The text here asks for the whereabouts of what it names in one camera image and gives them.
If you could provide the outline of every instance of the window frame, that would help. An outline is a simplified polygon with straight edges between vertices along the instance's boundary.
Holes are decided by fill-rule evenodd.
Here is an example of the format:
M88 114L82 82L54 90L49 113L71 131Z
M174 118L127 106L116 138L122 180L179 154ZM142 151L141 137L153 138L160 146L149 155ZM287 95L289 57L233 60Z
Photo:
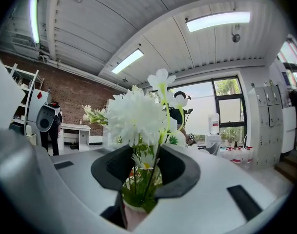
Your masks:
M216 87L215 87L214 82L218 81L218 80L227 80L227 79L236 79L237 80L237 82L239 84L240 93L235 94L235 95L218 96L217 92L216 92ZM244 138L245 138L246 135L247 135L247 111L246 111L246 103L245 103L245 99L244 99L244 94L242 92L242 86L241 86L241 83L239 81L238 75L229 76L229 77L211 78L211 79L207 79L207 80L186 83L184 85L169 87L169 89L180 88L180 87L185 87L185 86L190 86L190 85L195 85L195 84L200 84L200 83L206 83L206 82L211 82L211 85L212 85L212 88L213 88L213 93L214 93L215 103L216 103L216 112L219 115L219 128L224 128L224 127L244 127ZM238 99L238 98L241 99L242 110L243 110L243 114L244 114L244 121L221 123L219 100ZM247 141L247 138L245 138L245 141L243 143L244 146L246 145L246 141Z

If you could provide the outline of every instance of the person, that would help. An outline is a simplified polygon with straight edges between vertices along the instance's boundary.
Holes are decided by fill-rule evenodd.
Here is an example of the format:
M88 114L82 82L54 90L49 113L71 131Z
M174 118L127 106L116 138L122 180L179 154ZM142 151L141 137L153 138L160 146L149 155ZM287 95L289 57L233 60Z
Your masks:
M177 91L175 94L174 94L174 98L177 97L178 95L182 95L184 98L186 98L186 94L182 91ZM175 109L173 107L170 107L169 108L169 111L170 111L170 117L173 118L173 119L176 119L177 122L178 122L178 129L181 127L182 124L185 123L185 115L186 115L186 111L184 110L184 115L182 117L179 109ZM184 129L185 126L183 126L181 128L181 132L184 134L185 136L185 140L186 140L186 143L189 142L189 137Z
M53 102L52 105L54 107L60 107L58 102ZM48 135L50 135L50 138L52 140L53 156L59 155L59 146L57 143L57 139L60 132L61 122L62 122L62 116L61 116L61 113L59 112L57 115L54 116L54 120L50 129L46 132L40 132L41 146L47 150L47 153L49 152L47 138L48 138Z

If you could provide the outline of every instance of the green plant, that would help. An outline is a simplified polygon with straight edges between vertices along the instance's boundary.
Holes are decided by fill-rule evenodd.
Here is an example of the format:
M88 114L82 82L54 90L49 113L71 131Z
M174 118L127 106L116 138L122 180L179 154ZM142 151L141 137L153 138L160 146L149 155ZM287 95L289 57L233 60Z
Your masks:
M236 79L218 80L215 82L217 96L239 94L239 86Z

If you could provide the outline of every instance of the brick wall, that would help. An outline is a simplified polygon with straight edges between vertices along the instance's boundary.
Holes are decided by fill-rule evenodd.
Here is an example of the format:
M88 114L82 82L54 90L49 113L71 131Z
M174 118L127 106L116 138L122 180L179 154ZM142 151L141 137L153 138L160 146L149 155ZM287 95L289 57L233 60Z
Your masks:
M46 64L32 62L4 52L0 52L0 59L5 65L11 67L17 63L17 68L28 72L35 73L39 70L39 75L44 78L41 90L51 89L52 99L60 103L64 123L79 124L84 113L82 105L102 108L109 98L113 98L112 95L120 94L117 90ZM90 127L90 135L102 135L101 126L91 124Z

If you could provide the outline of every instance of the fluorescent light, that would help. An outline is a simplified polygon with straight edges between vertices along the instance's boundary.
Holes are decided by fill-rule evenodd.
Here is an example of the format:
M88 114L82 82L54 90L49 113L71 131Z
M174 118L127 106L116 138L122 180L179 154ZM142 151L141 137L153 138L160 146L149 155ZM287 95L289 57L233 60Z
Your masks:
M29 0L29 16L33 41L40 43L38 31L38 0Z
M226 12L187 21L189 32L228 23L250 22L250 12Z
M124 59L121 63L119 63L111 72L118 74L122 69L129 66L132 62L136 61L140 57L142 57L144 53L137 49L131 55L129 55L126 59Z

